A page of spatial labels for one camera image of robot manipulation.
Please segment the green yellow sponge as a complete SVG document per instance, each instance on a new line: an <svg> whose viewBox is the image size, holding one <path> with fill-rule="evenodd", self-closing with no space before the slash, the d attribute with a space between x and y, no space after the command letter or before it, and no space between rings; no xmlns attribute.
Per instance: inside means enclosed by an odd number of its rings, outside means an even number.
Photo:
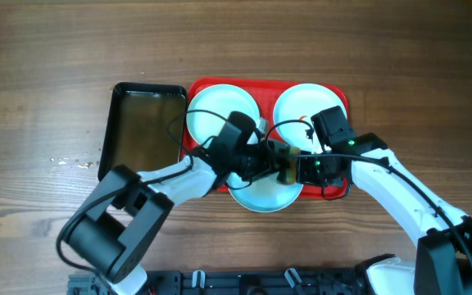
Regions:
<svg viewBox="0 0 472 295"><path fill-rule="evenodd" d="M300 155L298 147L284 147L278 150L276 163L279 173L276 178L279 184L291 185L297 182L297 156Z"/></svg>

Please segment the light blue plate front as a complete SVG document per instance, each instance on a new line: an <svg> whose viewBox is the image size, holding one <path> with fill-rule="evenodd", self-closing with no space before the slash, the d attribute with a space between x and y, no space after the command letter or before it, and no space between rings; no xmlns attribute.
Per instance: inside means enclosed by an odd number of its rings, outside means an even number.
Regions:
<svg viewBox="0 0 472 295"><path fill-rule="evenodd" d="M290 145L272 139L265 141L272 147L272 155L277 157L280 148ZM234 200L248 210L269 213L279 211L291 205L301 194L303 185L279 184L276 180L279 172L268 175L255 182L243 181L232 172L226 181L226 186Z"/></svg>

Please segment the light blue plate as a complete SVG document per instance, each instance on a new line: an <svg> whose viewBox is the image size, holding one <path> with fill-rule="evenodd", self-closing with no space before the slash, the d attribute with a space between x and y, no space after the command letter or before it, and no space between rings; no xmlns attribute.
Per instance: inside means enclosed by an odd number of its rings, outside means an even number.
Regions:
<svg viewBox="0 0 472 295"><path fill-rule="evenodd" d="M272 147L272 155L277 157L280 148L290 145L272 139L265 141ZM243 181L232 172L226 181L226 186L234 200L248 210L269 213L279 211L291 205L301 194L303 185L279 184L276 180L279 172L268 175L255 182Z"/></svg>
<svg viewBox="0 0 472 295"><path fill-rule="evenodd" d="M240 87L217 84L200 91L190 102L186 125L192 139L204 143L210 136L218 135L225 121L207 113L212 111L228 119L232 111L239 111L251 117L256 123L260 119L258 105L254 98Z"/></svg>
<svg viewBox="0 0 472 295"><path fill-rule="evenodd" d="M273 121L275 125L286 120L303 120L310 123L314 114L336 106L340 106L347 117L344 104L328 88L318 84L298 84L279 96L273 111ZM329 152L330 147L322 146L316 134L313 134L313 139L306 137L307 129L308 126L303 123L289 123L275 130L287 144L305 152Z"/></svg>

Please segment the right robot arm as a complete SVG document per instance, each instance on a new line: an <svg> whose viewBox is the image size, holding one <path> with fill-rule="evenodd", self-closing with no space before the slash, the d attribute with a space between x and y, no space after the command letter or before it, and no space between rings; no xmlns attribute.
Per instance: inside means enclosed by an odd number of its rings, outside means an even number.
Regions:
<svg viewBox="0 0 472 295"><path fill-rule="evenodd" d="M416 247L414 262L381 255L357 265L361 293L472 294L472 216L427 188L377 135L356 135L340 107L314 114L307 135L324 151L302 154L302 179L325 186L343 178L356 185Z"/></svg>

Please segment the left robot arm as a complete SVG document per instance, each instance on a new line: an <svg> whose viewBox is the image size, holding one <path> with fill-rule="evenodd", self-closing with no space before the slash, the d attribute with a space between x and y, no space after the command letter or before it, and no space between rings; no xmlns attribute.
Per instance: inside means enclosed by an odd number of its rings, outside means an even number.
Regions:
<svg viewBox="0 0 472 295"><path fill-rule="evenodd" d="M204 197L237 173L254 179L269 168L261 139L264 119L233 111L221 130L187 152L180 162L154 171L110 170L57 236L87 263L83 270L114 294L138 294L148 281L140 261L171 210Z"/></svg>

